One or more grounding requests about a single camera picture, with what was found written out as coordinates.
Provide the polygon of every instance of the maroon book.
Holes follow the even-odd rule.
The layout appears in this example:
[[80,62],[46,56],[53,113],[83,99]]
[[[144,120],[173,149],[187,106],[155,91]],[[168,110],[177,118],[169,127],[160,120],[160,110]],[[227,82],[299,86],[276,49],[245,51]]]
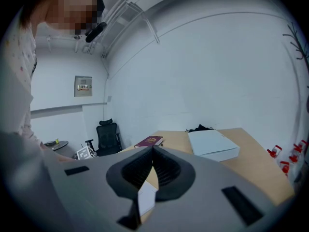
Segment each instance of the maroon book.
[[152,146],[152,145],[160,145],[163,142],[163,137],[161,136],[149,136],[145,138],[143,141],[139,142],[134,146],[136,147],[144,147],[144,146]]

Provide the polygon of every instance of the wall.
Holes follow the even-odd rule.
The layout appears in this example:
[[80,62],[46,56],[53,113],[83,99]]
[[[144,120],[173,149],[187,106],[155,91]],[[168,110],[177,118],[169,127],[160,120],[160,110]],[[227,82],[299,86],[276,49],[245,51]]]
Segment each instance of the wall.
[[[64,155],[86,146],[94,139],[98,148],[96,126],[103,119],[104,86],[107,72],[99,55],[74,53],[71,49],[36,50],[38,64],[32,78],[32,130],[43,141],[55,138],[69,141]],[[92,76],[92,97],[74,97],[76,75]]]
[[270,0],[165,1],[148,12],[160,44],[145,22],[132,25],[107,57],[104,117],[113,116],[125,146],[199,124],[243,127],[265,149],[306,139],[308,72],[282,36],[290,17],[279,8]]

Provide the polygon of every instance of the office chair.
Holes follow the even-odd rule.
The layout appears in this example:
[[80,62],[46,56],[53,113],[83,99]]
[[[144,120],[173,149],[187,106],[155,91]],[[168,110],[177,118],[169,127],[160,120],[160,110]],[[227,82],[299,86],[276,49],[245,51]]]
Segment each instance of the office chair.
[[[106,156],[118,153],[122,150],[120,135],[117,132],[117,124],[112,122],[112,119],[106,121],[100,121],[97,127],[98,133],[98,150],[97,156]],[[87,140],[88,147],[93,148],[93,139]]]

